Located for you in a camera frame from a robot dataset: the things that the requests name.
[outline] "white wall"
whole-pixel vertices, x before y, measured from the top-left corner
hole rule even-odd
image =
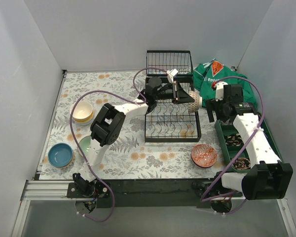
[[[0,237],[39,161],[62,72],[22,0],[0,0]]]
[[[276,144],[294,169],[287,197],[296,225],[296,0],[273,1],[239,69],[263,92]]]
[[[25,0],[62,69],[139,69],[148,49],[240,62],[272,0]]]

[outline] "green bowl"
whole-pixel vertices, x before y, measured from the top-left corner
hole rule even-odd
[[[82,151],[86,156],[88,155],[88,152],[91,148],[90,143],[91,143],[91,136],[86,136],[82,138],[81,141],[79,142],[79,145],[81,146]],[[81,156],[83,156],[79,148],[78,148],[78,152]]]

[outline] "blue bowl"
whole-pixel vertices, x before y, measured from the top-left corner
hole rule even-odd
[[[73,159],[74,152],[66,143],[54,145],[48,152],[49,163],[57,168],[64,167]]]

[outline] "floral tablecloth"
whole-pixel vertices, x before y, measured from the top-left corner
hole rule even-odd
[[[71,180],[72,174],[79,172],[83,158],[77,151],[77,145],[69,127],[69,108],[84,93],[90,90],[107,90],[127,99],[135,99],[137,92],[132,85],[136,72],[107,73],[69,73],[64,82],[61,97],[56,110],[51,135],[40,173],[40,180]],[[145,85],[145,73],[137,76],[138,88]],[[88,95],[84,100],[94,106],[95,114],[104,103],[113,105],[124,102],[103,93]],[[218,152],[218,160],[211,168],[197,167],[191,160],[190,153],[196,145],[191,143],[145,144],[145,117],[139,116],[126,121],[118,140],[106,151],[98,176],[103,179],[152,179],[152,178],[212,178],[217,171],[223,170],[225,164],[219,146],[214,123],[208,122],[205,109],[199,110],[202,137],[199,144],[209,144]],[[74,124],[78,141],[90,135],[90,125]],[[49,164],[47,154],[56,143],[67,143],[74,150],[73,161],[63,168]]]

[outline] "gray floor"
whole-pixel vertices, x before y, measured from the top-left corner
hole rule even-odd
[[[233,201],[236,206],[240,200]],[[107,209],[95,210],[101,217]],[[24,237],[285,237],[276,200],[248,201],[241,210],[222,217],[194,207],[116,208],[105,223],[76,214],[74,201],[31,201]]]

